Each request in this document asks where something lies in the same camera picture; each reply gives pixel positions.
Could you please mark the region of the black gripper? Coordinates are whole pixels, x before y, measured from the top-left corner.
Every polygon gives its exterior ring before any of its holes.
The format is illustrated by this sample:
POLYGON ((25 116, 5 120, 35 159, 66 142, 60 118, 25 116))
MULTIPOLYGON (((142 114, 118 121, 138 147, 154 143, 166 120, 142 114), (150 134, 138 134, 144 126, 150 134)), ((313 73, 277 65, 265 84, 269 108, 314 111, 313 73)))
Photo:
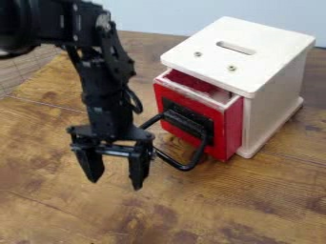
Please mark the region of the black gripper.
POLYGON ((130 108, 88 108, 88 125, 71 126, 71 150, 94 183, 104 173, 102 156, 128 157, 128 177, 135 191, 150 175, 154 135, 134 125, 130 108))

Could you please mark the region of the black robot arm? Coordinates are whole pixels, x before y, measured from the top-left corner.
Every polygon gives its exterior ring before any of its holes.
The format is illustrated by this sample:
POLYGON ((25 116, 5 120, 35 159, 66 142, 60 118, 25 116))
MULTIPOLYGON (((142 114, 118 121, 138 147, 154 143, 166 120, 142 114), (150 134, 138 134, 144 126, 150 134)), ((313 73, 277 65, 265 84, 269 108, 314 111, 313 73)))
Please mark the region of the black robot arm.
POLYGON ((51 44, 68 53, 82 82, 90 123, 68 127, 71 150, 91 182, 104 172, 103 155, 128 159, 135 190, 150 174, 154 135, 134 125, 143 104, 128 88, 134 60, 111 12, 84 0, 0 0, 0 60, 51 44))

